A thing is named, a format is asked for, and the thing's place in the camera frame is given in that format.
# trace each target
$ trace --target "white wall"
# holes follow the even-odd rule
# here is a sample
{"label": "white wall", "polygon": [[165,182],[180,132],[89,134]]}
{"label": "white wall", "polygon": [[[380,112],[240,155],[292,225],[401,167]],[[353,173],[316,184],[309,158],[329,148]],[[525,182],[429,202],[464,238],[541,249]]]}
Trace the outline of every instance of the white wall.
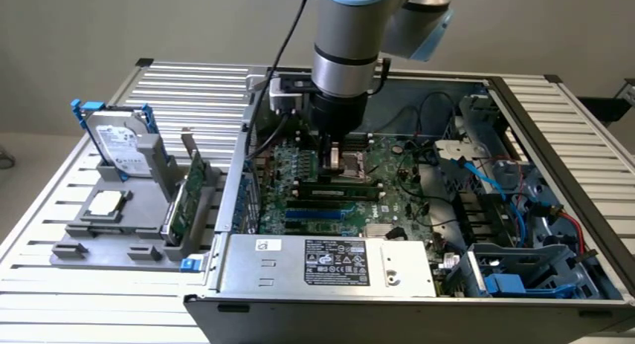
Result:
{"label": "white wall", "polygon": [[0,132],[16,165],[0,169],[0,243],[80,141],[78,137]]}
{"label": "white wall", "polygon": [[[0,129],[78,134],[68,101],[106,100],[140,56],[270,63],[298,1],[0,0]],[[611,95],[635,77],[632,1],[453,0],[422,67],[559,74],[573,92]],[[310,3],[285,63],[310,63],[314,22]]]}

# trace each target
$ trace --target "blue pcie slot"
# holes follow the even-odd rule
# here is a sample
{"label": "blue pcie slot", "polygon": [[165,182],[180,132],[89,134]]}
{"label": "blue pcie slot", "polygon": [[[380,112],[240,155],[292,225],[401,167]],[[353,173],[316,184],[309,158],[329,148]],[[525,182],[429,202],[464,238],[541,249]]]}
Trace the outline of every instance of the blue pcie slot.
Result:
{"label": "blue pcie slot", "polygon": [[342,220],[344,214],[341,211],[324,212],[318,210],[286,210],[284,212],[286,219],[322,219],[322,220]]}

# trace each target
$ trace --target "small chip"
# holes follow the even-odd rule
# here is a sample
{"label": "small chip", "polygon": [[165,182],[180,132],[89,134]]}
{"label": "small chip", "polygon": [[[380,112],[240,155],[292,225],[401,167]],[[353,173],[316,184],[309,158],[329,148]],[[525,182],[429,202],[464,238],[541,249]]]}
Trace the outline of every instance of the small chip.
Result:
{"label": "small chip", "polygon": [[98,192],[92,198],[90,205],[88,206],[88,212],[90,215],[108,215],[117,208],[121,203],[121,192],[113,190],[104,190]]}

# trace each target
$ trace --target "connector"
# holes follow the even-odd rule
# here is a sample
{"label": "connector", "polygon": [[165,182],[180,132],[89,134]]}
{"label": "connector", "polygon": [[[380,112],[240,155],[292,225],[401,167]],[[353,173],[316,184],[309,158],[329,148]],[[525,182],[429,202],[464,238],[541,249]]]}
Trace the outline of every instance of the connector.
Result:
{"label": "connector", "polygon": [[551,205],[539,201],[528,204],[528,213],[537,218],[547,218],[548,216],[557,216],[563,212],[563,208],[561,204]]}
{"label": "connector", "polygon": [[393,240],[396,238],[404,238],[404,240],[408,240],[408,234],[405,234],[405,230],[402,227],[394,227],[390,231],[385,233],[385,238],[388,240]]}

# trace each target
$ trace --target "motherboard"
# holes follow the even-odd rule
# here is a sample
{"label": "motherboard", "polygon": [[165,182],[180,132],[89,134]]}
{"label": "motherboard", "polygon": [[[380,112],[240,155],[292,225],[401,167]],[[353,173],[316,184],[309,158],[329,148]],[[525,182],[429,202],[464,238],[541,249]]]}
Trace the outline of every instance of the motherboard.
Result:
{"label": "motherboard", "polygon": [[320,183],[314,147],[286,139],[269,151],[261,177],[258,233],[384,237],[400,227],[408,240],[430,238],[410,140],[374,137],[349,142],[342,173]]}

